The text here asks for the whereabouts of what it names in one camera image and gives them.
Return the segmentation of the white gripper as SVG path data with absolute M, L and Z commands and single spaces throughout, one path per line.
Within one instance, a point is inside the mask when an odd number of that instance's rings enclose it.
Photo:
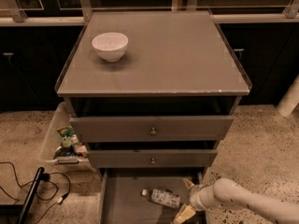
M 202 185 L 194 185 L 193 182 L 187 178 L 183 178 L 182 181 L 186 189 L 188 189 L 188 204 L 183 204 L 181 206 L 173 220 L 173 224 L 182 224 L 186 220 L 193 217 L 196 211 L 206 210 L 206 207 L 204 206 L 200 197 Z

